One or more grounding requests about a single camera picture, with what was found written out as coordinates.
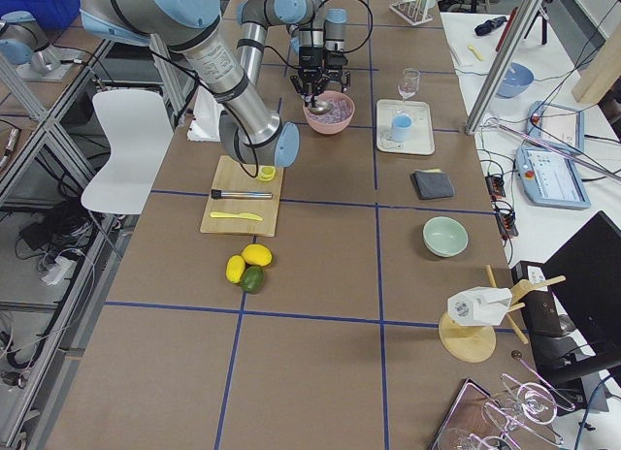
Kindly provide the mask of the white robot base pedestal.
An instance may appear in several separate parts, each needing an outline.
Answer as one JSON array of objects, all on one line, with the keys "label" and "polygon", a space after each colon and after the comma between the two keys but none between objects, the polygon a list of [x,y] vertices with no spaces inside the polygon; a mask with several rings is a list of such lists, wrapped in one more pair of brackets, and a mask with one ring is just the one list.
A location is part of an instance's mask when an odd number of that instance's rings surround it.
[{"label": "white robot base pedestal", "polygon": [[212,94],[199,87],[187,138],[191,142],[219,143],[219,120],[222,112],[223,107],[215,101]]}]

